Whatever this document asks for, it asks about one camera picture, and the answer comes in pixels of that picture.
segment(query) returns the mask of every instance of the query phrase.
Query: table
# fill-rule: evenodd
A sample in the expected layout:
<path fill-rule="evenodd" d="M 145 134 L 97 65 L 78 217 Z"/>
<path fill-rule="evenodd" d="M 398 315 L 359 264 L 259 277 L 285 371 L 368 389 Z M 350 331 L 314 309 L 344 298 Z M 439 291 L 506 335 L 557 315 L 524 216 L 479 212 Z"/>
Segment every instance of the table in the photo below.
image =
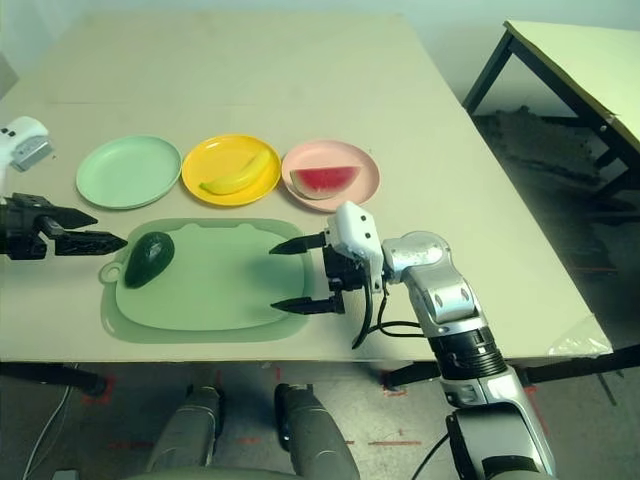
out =
<path fill-rule="evenodd" d="M 513 53 L 609 147 L 598 167 L 616 158 L 628 166 L 594 198 L 640 189 L 640 31 L 520 21 L 504 25 L 506 32 L 464 108 L 475 111 Z"/>
<path fill-rule="evenodd" d="M 326 216 L 283 189 L 237 209 L 198 203 L 181 184 L 144 208 L 95 208 L 74 189 L 82 159 L 129 134 L 154 134 L 186 154 L 208 137 L 249 133 L 281 154 L 314 138 L 369 151 L 382 184 L 365 205 L 380 238 L 432 230 L 451 244 L 507 357 L 581 356 L 610 345 L 540 228 L 400 16 L 300 13 L 126 13 L 85 19 L 0 103 L 1 120 L 31 115 L 56 153 L 10 192 L 34 193 L 99 219 L 126 238 L 169 217 L 268 217 L 319 232 Z M 358 350 L 364 302 L 312 318 L 296 335 L 238 344 L 118 340 L 99 318 L 106 257 L 0 263 L 3 361 L 432 360 L 422 339 L 371 335 Z M 328 291 L 321 259 L 317 298 Z M 387 320 L 412 320 L 404 287 Z"/>

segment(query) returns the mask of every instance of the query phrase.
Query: yellow banana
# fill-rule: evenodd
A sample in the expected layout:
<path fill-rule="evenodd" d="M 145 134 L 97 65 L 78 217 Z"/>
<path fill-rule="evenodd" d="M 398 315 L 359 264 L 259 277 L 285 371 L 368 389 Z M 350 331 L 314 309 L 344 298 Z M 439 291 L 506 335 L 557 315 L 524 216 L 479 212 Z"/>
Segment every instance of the yellow banana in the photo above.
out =
<path fill-rule="evenodd" d="M 255 182 L 269 166 L 270 160 L 271 152 L 266 149 L 262 150 L 240 171 L 230 175 L 223 175 L 208 183 L 203 182 L 200 184 L 200 188 L 214 195 L 236 193 Z"/>

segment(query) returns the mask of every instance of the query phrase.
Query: dark green avocado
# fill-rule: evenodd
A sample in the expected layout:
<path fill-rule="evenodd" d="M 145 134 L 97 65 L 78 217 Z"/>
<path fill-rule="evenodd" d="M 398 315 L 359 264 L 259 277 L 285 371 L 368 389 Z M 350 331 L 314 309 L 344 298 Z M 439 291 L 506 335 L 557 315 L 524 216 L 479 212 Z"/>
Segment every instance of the dark green avocado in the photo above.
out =
<path fill-rule="evenodd" d="M 124 272 L 125 286 L 140 288 L 156 278 L 169 266 L 175 250 L 173 240 L 166 233 L 145 233 L 131 250 Z"/>

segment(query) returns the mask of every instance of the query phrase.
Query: wall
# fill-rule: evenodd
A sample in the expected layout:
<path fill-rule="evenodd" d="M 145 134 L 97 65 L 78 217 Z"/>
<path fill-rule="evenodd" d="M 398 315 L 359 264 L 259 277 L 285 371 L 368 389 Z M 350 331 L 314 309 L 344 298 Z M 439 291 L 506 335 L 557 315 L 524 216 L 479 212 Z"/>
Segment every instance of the wall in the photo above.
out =
<path fill-rule="evenodd" d="M 640 29 L 638 0 L 4 0 L 4 51 L 18 74 L 79 16 L 122 9 L 288 9 L 400 12 L 462 99 L 502 35 L 509 19 Z M 526 67 L 511 60 L 481 111 L 527 104 L 538 113 L 566 108 Z"/>

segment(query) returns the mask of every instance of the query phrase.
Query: watermelon slice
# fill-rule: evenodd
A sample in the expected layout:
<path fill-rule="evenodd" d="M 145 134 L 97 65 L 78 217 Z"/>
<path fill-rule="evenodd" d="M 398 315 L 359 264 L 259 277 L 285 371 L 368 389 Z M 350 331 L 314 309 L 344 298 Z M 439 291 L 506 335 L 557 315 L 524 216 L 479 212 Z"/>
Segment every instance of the watermelon slice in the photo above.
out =
<path fill-rule="evenodd" d="M 312 200 L 335 197 L 349 188 L 360 167 L 302 168 L 291 171 L 295 189 Z"/>

